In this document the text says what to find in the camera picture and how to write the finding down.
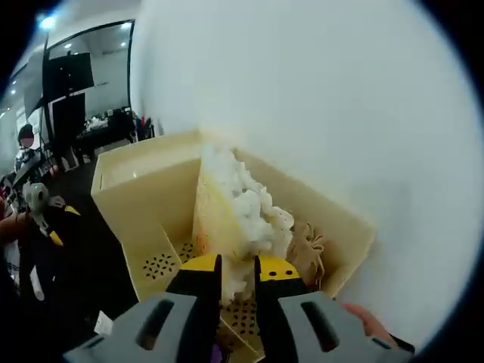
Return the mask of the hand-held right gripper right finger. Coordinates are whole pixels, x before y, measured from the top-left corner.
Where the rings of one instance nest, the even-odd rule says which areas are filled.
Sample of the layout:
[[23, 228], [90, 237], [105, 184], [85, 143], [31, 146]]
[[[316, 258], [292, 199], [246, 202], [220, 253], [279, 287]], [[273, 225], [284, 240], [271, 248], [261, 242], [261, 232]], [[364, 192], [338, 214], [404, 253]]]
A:
[[313, 291], [287, 261], [254, 259], [256, 323], [267, 362], [410, 362], [411, 352], [367, 335], [362, 321]]

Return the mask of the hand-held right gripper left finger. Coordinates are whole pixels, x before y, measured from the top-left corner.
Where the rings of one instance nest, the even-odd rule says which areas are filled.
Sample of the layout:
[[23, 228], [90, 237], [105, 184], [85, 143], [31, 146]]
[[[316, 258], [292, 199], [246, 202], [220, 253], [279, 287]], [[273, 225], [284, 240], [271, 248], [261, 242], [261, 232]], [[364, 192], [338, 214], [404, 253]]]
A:
[[65, 353], [65, 362], [209, 362], [220, 319], [222, 257], [181, 266], [166, 291], [130, 308], [100, 334]]

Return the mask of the person's right hand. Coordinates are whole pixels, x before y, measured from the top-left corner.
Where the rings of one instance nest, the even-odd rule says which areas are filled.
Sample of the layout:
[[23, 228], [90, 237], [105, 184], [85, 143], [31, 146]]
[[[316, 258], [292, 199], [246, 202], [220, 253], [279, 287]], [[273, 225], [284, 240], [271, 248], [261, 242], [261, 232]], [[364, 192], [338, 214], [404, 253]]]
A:
[[378, 337], [380, 340], [388, 343], [389, 345], [397, 347], [396, 341], [392, 338], [386, 328], [367, 309], [351, 303], [344, 303], [343, 307], [347, 312], [353, 314], [361, 320], [367, 336]]

